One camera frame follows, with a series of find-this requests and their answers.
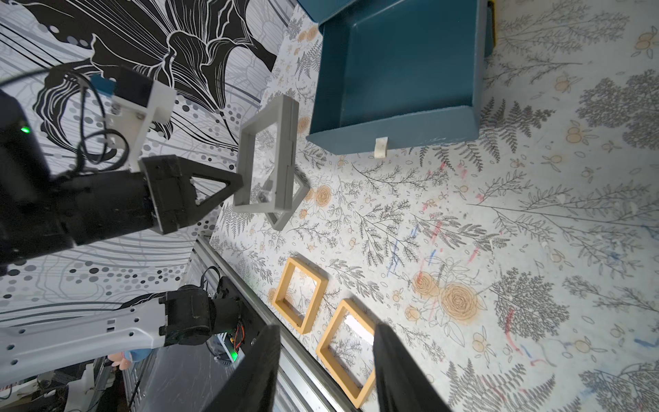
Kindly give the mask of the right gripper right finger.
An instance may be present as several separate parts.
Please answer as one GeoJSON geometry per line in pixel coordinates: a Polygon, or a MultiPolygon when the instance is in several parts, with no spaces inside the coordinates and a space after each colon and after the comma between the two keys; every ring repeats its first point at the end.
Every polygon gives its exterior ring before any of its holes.
{"type": "Polygon", "coordinates": [[[387,324],[376,325],[373,355],[380,411],[451,410],[387,324]]]}

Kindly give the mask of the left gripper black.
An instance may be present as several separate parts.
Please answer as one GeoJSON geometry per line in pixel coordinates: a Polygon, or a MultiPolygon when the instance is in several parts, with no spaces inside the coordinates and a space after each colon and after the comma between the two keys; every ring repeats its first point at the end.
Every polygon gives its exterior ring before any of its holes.
{"type": "Polygon", "coordinates": [[[154,227],[170,234],[194,225],[244,186],[238,173],[178,156],[140,159],[153,204],[154,227]]]}

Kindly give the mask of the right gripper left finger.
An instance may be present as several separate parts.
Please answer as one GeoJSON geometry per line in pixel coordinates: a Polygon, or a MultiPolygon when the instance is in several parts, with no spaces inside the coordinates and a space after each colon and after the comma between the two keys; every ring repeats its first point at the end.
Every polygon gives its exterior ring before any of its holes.
{"type": "Polygon", "coordinates": [[[272,411],[280,353],[280,328],[268,325],[204,412],[272,411]]]}

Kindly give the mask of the yellow brooch box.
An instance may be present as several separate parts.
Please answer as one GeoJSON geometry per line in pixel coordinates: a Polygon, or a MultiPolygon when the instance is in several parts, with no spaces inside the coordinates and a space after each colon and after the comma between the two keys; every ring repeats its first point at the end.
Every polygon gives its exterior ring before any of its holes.
{"type": "Polygon", "coordinates": [[[375,387],[375,323],[352,300],[342,300],[316,353],[352,405],[359,409],[375,387]]]}
{"type": "Polygon", "coordinates": [[[328,279],[309,264],[290,257],[271,300],[272,306],[300,335],[308,334],[312,331],[328,283],[328,279]],[[288,296],[293,297],[294,288],[291,288],[291,282],[297,278],[300,279],[298,284],[302,286],[301,305],[295,305],[295,300],[288,300],[288,296]]]}

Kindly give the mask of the teal drawer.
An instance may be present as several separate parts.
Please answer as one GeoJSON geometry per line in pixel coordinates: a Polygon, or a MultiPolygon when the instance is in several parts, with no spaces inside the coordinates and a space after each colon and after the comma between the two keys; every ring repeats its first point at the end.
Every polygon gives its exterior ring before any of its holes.
{"type": "Polygon", "coordinates": [[[477,139],[492,1],[355,1],[323,23],[308,141],[335,155],[477,139]]]}

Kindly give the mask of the teal drawer cabinet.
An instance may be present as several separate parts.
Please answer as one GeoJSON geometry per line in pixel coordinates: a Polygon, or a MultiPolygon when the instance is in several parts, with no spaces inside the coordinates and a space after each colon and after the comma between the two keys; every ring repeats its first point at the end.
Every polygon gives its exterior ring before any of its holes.
{"type": "Polygon", "coordinates": [[[298,0],[300,8],[316,23],[328,21],[354,2],[355,0],[298,0]]]}

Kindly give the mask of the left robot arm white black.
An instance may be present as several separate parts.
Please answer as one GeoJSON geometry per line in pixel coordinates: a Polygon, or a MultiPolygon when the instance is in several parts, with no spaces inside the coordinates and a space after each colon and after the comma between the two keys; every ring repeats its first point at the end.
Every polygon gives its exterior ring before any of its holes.
{"type": "Polygon", "coordinates": [[[1,96],[1,382],[103,355],[197,345],[238,319],[231,300],[171,290],[187,233],[242,185],[178,156],[137,171],[55,175],[16,98],[1,96]]]}

